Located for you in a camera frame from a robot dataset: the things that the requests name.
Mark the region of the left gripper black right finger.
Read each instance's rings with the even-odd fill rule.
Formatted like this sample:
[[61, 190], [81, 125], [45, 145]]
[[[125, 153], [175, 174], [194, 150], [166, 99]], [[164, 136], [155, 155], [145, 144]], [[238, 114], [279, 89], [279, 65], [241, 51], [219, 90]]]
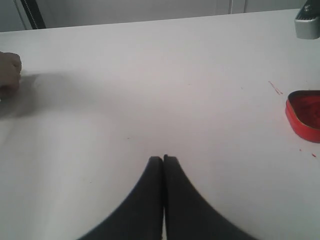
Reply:
[[163, 158], [168, 240], [253, 240], [217, 212], [196, 190], [175, 156]]

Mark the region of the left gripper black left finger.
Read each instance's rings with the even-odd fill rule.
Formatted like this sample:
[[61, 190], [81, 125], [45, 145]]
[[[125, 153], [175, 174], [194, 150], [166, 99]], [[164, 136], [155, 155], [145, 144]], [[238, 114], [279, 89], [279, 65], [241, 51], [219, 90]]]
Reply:
[[81, 239], [161, 240], [163, 207], [163, 160], [152, 156], [125, 200]]

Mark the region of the person's hand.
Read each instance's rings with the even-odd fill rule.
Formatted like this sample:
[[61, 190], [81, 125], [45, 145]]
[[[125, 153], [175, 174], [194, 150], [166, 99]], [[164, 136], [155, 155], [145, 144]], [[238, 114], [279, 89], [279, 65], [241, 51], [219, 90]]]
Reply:
[[22, 61], [18, 54], [0, 52], [0, 100], [13, 96], [20, 87]]

